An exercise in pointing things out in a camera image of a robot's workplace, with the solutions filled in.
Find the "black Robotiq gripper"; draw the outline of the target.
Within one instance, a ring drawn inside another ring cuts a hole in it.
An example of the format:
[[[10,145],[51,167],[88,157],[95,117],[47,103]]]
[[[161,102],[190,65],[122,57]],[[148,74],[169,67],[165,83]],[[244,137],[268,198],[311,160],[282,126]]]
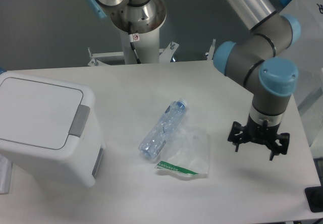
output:
[[[271,151],[270,160],[273,160],[274,156],[287,154],[290,142],[289,133],[277,134],[279,126],[280,115],[250,113],[245,127],[233,122],[227,140],[235,146],[235,152],[238,152],[240,144],[248,142],[265,145]]]

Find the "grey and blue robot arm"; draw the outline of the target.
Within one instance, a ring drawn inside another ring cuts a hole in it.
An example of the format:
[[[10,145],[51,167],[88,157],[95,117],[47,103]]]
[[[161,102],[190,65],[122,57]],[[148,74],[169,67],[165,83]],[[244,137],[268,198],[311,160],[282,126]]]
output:
[[[86,0],[100,17],[110,17],[122,35],[127,64],[159,63],[159,29],[166,19],[161,0]],[[300,36],[298,20],[280,15],[268,0],[227,0],[252,33],[242,44],[222,43],[209,55],[223,75],[253,94],[245,126],[234,122],[228,141],[266,146],[271,156],[285,155],[290,135],[278,133],[298,80],[298,68],[279,54]]]

